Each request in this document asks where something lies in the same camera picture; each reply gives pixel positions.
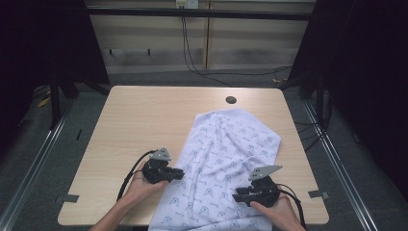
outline gray floor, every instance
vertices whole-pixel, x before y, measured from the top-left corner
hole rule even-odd
[[[248,68],[234,70],[212,70],[212,73],[266,73],[273,69]],[[114,85],[157,85],[157,86],[212,86],[226,87],[222,81],[233,87],[273,88],[282,83],[288,76],[289,69],[274,74],[248,76],[239,74],[218,74],[208,77],[186,70],[170,72],[127,73],[118,71],[110,75]],[[60,226],[57,221],[62,205],[55,203],[58,195],[67,193],[78,165],[81,162],[93,128],[102,111],[106,96],[86,86],[78,85],[79,97],[73,103],[71,112],[54,147],[52,148],[39,178],[30,191],[13,230],[88,230],[89,227]],[[42,98],[42,91],[33,99],[33,105],[20,126],[18,137],[6,158],[0,164],[0,209],[3,213],[13,198],[27,169],[34,161],[42,142],[48,134],[51,112],[48,103],[37,107]],[[303,101],[298,97],[298,88],[284,92],[293,120],[310,122]],[[310,125],[296,125],[304,147],[317,138]],[[406,201],[390,183],[387,176],[378,169],[367,149],[355,142],[352,128],[343,120],[334,107],[330,125],[327,130],[339,156],[354,182],[363,201],[367,204],[378,230],[408,230],[408,206]],[[322,145],[317,142],[306,152],[319,189],[330,197],[324,200],[330,220],[324,225],[308,225],[308,230],[364,230],[356,216],[344,187],[332,167]],[[131,230],[120,227],[119,230]]]

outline black curtain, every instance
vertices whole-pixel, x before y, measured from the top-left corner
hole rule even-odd
[[[13,139],[33,89],[49,85],[53,74],[62,89],[74,81],[109,83],[89,16],[53,10],[85,6],[83,0],[1,1],[1,150]]]

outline white cloth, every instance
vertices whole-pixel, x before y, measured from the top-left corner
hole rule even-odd
[[[255,167],[274,165],[280,137],[242,109],[197,115],[149,230],[271,230],[268,219],[235,202]]]

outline wire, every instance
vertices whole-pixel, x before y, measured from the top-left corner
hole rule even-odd
[[[288,195],[294,201],[294,203],[297,206],[297,210],[299,211],[300,224],[303,226],[303,228],[305,230],[307,230],[305,217],[303,215],[303,208],[302,208],[302,205],[301,205],[301,201],[299,199],[297,199],[297,197],[294,195],[294,193],[291,194],[290,192],[286,192],[286,191],[283,191],[283,190],[280,190],[280,192]]]
[[[190,50],[190,43],[189,43],[189,38],[188,38],[188,33],[187,33],[187,23],[186,23],[186,18],[185,18],[185,17],[182,17],[182,25],[183,25],[183,53],[184,53],[184,61],[185,61],[185,63],[186,63],[186,66],[187,66],[187,68],[189,69],[189,71],[191,71],[192,73],[197,74],[197,75],[200,75],[201,77],[204,77],[204,78],[206,78],[206,79],[210,79],[210,80],[213,80],[213,81],[217,81],[217,82],[219,82],[219,83],[221,83],[221,84],[223,84],[223,85],[225,85],[225,86],[232,87],[231,85],[229,85],[229,84],[227,84],[227,83],[225,83],[225,82],[222,82],[222,81],[220,81],[220,80],[218,80],[218,79],[210,78],[210,77],[208,77],[208,76],[209,76],[209,75],[262,76],[262,75],[270,75],[270,74],[273,74],[273,75],[275,76],[275,80],[276,80],[276,81],[275,81],[274,88],[276,88],[277,83],[278,83],[278,81],[277,81],[278,78],[277,78],[277,76],[276,76],[276,73],[292,67],[291,65],[279,66],[279,67],[273,69],[273,70],[270,71],[270,72],[263,72],[263,73],[239,73],[239,72],[202,73],[202,72],[200,72],[200,71],[196,68],[196,66],[194,65],[194,62],[193,62],[193,60],[192,60],[192,55],[191,55],[191,50]],[[189,65],[189,62],[188,62],[188,60],[187,60],[186,45],[187,45],[187,53],[189,54],[190,63],[191,63],[192,68],[191,68],[191,66]]]
[[[314,123],[314,122],[297,122],[297,121],[294,121],[294,123],[299,124],[299,125],[315,125],[315,124],[317,124],[317,123]]]
[[[123,180],[123,184],[122,184],[122,186],[120,187],[119,194],[117,195],[117,200],[116,200],[116,201],[118,201],[118,200],[123,196],[123,193],[124,193],[124,191],[125,191],[125,189],[126,189],[126,186],[127,186],[128,182],[129,182],[130,178],[132,178],[133,174],[135,174],[135,173],[138,172],[138,171],[141,171],[141,170],[134,171],[135,168],[136,168],[136,167],[139,165],[139,163],[141,162],[141,160],[142,160],[144,157],[146,157],[147,155],[149,155],[149,154],[151,154],[151,153],[154,153],[154,152],[156,152],[156,151],[157,151],[157,150],[148,151],[148,152],[144,153],[143,155],[141,155],[141,157],[136,161],[136,163],[133,165],[132,169],[129,171],[129,173],[127,174],[127,176],[126,176],[125,179]]]
[[[284,185],[284,184],[276,184],[276,185],[277,185],[277,186],[283,186],[283,187],[287,188],[288,190],[290,190],[290,191],[292,192],[292,194],[294,195],[294,197],[297,199],[296,194],[294,193],[294,191],[293,191],[289,186]]]
[[[197,74],[197,75],[199,75],[199,76],[201,76],[201,77],[204,77],[204,78],[206,78],[206,79],[210,79],[210,80],[219,82],[219,83],[221,83],[222,85],[225,85],[225,86],[228,86],[228,87],[232,88],[231,85],[229,85],[229,84],[227,84],[227,83],[225,83],[225,82],[222,82],[222,81],[220,81],[220,80],[218,80],[218,79],[210,78],[210,77],[206,76],[205,74],[200,73],[200,71],[198,71],[198,69],[197,69],[197,68],[195,67],[195,65],[194,65],[194,62],[192,61],[192,56],[191,56],[191,52],[190,52],[190,44],[189,44],[189,39],[188,39],[188,36],[187,36],[186,18],[185,18],[185,17],[182,17],[182,18],[181,18],[181,21],[182,21],[182,24],[183,24],[183,53],[184,53],[184,61],[186,62],[187,68],[188,68],[192,73],[194,73],[194,74]],[[189,63],[187,62],[186,45],[187,45],[187,50],[188,50],[188,52],[189,52],[190,61],[191,61],[191,65],[192,65],[193,69],[191,69],[191,67],[189,66]]]

